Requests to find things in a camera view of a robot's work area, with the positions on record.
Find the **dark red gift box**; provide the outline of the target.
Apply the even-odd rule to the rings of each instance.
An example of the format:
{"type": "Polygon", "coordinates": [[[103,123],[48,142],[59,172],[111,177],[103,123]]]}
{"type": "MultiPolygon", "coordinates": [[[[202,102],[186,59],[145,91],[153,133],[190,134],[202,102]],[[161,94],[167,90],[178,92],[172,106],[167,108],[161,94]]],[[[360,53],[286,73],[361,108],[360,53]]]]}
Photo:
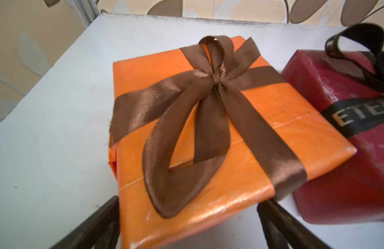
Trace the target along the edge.
{"type": "MultiPolygon", "coordinates": [[[[348,52],[347,56],[374,70],[363,52],[348,52]]],[[[282,73],[324,119],[322,112],[337,101],[381,96],[330,64],[356,70],[351,62],[330,58],[324,51],[298,50],[282,73]]],[[[342,156],[343,163],[295,192],[302,218],[321,225],[384,221],[384,123],[346,138],[325,122],[347,145],[329,145],[331,155],[342,156]]]]}

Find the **orange gift box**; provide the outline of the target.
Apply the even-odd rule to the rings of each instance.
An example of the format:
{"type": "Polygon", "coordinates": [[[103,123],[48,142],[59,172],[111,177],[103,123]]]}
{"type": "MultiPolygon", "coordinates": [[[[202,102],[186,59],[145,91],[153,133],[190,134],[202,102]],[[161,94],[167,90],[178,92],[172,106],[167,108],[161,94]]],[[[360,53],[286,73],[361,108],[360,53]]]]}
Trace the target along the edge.
{"type": "MultiPolygon", "coordinates": [[[[240,36],[230,39],[236,49],[247,40],[240,36]]],[[[253,63],[253,67],[268,66],[272,67],[261,55],[253,63]]],[[[115,99],[190,70],[182,48],[117,61],[113,64],[115,99]]],[[[284,78],[277,84],[245,90],[243,95],[301,160],[306,182],[343,163],[342,156],[331,155],[329,145],[346,148],[346,143],[284,78]]],[[[193,164],[196,114],[193,108],[176,143],[170,170],[193,164]]],[[[255,203],[281,199],[230,122],[230,148],[222,166],[191,203],[173,218],[162,218],[149,199],[142,168],[143,149],[155,125],[152,121],[116,144],[109,143],[109,164],[119,187],[123,248],[160,247],[210,228],[255,203]]]]}

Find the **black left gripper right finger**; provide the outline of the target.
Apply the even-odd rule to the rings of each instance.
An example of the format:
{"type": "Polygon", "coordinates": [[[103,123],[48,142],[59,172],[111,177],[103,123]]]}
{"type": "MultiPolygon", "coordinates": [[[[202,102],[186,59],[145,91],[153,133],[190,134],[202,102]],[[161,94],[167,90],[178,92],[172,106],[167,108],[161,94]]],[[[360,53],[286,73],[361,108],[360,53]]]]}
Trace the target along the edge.
{"type": "Polygon", "coordinates": [[[273,199],[257,206],[270,249],[329,249],[330,247],[273,199]]]}

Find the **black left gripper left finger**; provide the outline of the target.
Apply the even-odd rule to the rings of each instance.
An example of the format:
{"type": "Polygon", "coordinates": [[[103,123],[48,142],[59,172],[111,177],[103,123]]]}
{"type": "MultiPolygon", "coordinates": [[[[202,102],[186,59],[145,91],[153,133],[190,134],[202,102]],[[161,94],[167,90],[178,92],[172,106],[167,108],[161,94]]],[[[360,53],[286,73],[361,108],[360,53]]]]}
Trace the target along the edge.
{"type": "Polygon", "coordinates": [[[52,248],[114,249],[119,236],[119,197],[113,196],[52,248]]]}

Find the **black lettered ribbon bow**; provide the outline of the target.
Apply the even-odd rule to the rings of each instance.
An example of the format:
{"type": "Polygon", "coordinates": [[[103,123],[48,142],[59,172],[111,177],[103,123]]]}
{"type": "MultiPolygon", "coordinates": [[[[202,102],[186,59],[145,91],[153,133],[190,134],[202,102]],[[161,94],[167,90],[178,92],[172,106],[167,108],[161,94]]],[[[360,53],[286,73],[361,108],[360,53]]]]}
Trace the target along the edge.
{"type": "Polygon", "coordinates": [[[349,61],[356,70],[330,64],[333,70],[349,76],[379,93],[376,98],[351,98],[337,101],[322,115],[346,138],[373,129],[384,123],[384,29],[377,24],[360,23],[330,37],[325,44],[326,54],[333,59],[349,61]],[[357,60],[347,57],[338,46],[341,37],[348,38],[367,48],[363,54],[370,60],[371,72],[357,60]]]}

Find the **brown satin ribbon bow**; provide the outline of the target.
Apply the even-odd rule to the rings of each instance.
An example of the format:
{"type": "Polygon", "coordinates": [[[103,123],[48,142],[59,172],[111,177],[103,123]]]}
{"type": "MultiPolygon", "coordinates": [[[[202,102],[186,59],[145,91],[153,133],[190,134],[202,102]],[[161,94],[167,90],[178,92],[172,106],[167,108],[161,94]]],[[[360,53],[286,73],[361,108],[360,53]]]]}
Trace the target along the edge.
{"type": "Polygon", "coordinates": [[[243,95],[245,90],[283,81],[272,67],[253,67],[260,52],[253,39],[235,48],[227,36],[207,36],[182,48],[192,70],[115,99],[110,144],[156,121],[146,140],[142,168],[149,199],[162,218],[173,218],[191,203],[222,166],[230,148],[229,123],[240,133],[273,184],[276,197],[307,180],[301,160],[243,95]],[[170,161],[193,110],[194,159],[170,170],[170,161]]]}

